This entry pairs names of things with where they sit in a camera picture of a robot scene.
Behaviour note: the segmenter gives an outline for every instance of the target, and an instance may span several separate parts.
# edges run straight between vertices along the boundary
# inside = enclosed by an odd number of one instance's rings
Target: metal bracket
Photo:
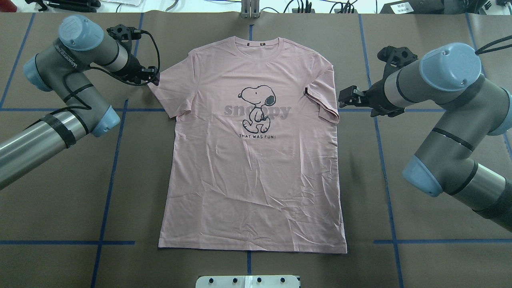
[[[301,277],[294,275],[201,276],[196,288],[301,288]]]
[[[260,18],[260,0],[242,0],[242,18]]]

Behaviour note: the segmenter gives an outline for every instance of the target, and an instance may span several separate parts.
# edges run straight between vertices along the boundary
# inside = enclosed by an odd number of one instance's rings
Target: blue joint cap
[[[423,80],[446,92],[466,89],[478,79],[481,70],[480,57],[464,43],[451,43],[432,50],[419,63]]]
[[[92,50],[101,44],[103,36],[101,27],[83,15],[68,16],[59,26],[59,39],[71,50]]]
[[[510,95],[510,92],[505,88],[503,88],[503,90],[505,90],[508,95],[508,112],[503,122],[501,122],[501,124],[496,129],[487,134],[489,136],[501,135],[507,132],[508,129],[512,128],[512,95]]]
[[[99,137],[118,125],[120,121],[119,115],[117,115],[112,105],[110,105],[92,133],[94,136]]]
[[[30,58],[30,60],[28,60],[25,63],[25,65],[23,65],[23,74],[25,74],[27,80],[30,83],[32,83],[35,87],[37,87],[39,90],[50,92],[52,91],[52,89],[45,84],[45,82],[41,78],[41,75],[39,75],[39,71],[37,70],[37,65],[35,63],[36,57],[37,54],[35,54],[34,57]]]
[[[429,196],[437,197],[439,194],[443,193],[443,188],[437,179],[416,155],[411,158],[411,161],[409,161],[406,168],[402,171],[402,176],[407,182],[427,193]]]

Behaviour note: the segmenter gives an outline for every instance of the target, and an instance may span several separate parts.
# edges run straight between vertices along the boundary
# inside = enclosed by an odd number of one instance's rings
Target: white label
[[[391,5],[391,9],[393,9],[393,12],[395,12],[395,14],[404,14],[404,13],[414,12],[414,10],[411,7],[411,4],[409,4],[409,2]]]

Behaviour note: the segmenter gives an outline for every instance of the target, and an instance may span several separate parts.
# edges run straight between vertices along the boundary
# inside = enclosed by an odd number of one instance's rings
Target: black tape
[[[69,130],[59,119],[51,114],[47,114],[45,117],[41,118],[41,121],[50,125],[57,134],[62,138],[64,143],[66,144],[66,148],[69,148],[76,144],[75,135],[73,132]]]
[[[473,180],[473,177],[477,174],[477,170],[478,170],[478,163],[476,161],[474,161],[475,164],[473,165],[473,170],[471,170],[471,173],[470,175],[466,178],[466,181],[464,181],[464,183],[459,186],[459,188],[455,189],[455,191],[453,192],[446,192],[448,195],[455,195],[457,193],[459,193],[460,191],[462,191],[462,189],[466,188],[466,186],[471,182],[471,180]]]
[[[76,94],[82,92],[83,90],[89,88],[89,87],[93,87],[94,85],[92,85],[92,83],[89,83],[89,84],[86,84],[78,89],[76,89],[75,91],[73,91],[73,93],[70,93],[68,96],[66,96],[63,101],[64,103],[66,103],[69,99],[73,98],[74,96],[76,96]]]
[[[512,207],[512,183],[507,179],[505,182],[505,189],[496,202],[486,209],[473,211],[485,219],[493,219],[507,212],[510,207]]]
[[[453,135],[452,133],[448,132],[448,131],[445,131],[443,129],[439,129],[439,128],[434,128],[432,129],[433,132],[437,132],[443,136],[446,136],[448,138],[450,138],[451,140],[461,144],[462,146],[468,148],[469,150],[474,151],[475,150],[475,147],[473,147],[473,145],[469,144],[468,142],[466,142],[464,139],[462,138],[459,138],[455,135]]]
[[[477,96],[478,92],[480,92],[480,89],[482,89],[484,81],[485,77],[480,75],[478,79],[469,87],[467,87],[466,90],[462,92],[462,94],[460,94],[457,98],[442,105],[437,103],[436,104],[445,110],[460,108]]]
[[[411,103],[418,103],[418,102],[414,102],[414,101],[410,100],[409,98],[405,97],[405,95],[402,93],[402,89],[400,89],[400,84],[398,84],[398,78],[400,77],[400,73],[402,73],[402,70],[403,69],[400,69],[400,71],[398,71],[398,74],[396,75],[396,90],[398,91],[400,96],[402,96],[403,99],[405,99]]]
[[[59,38],[57,38],[53,42],[53,47],[55,48],[55,50],[57,50],[57,53],[59,53],[59,55],[62,56],[62,58],[64,58],[64,60],[66,60],[74,69],[80,72],[90,69],[89,65],[86,65],[85,63],[77,59],[73,55],[71,50],[68,47],[66,47]]]

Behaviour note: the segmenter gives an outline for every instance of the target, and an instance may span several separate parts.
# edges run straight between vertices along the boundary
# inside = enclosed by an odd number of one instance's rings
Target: snoopy print
[[[250,133],[266,133],[270,128],[270,119],[262,110],[263,106],[275,104],[275,94],[267,85],[259,85],[256,88],[247,87],[238,94],[238,98],[254,105],[249,112],[249,120],[244,119],[242,125]]]

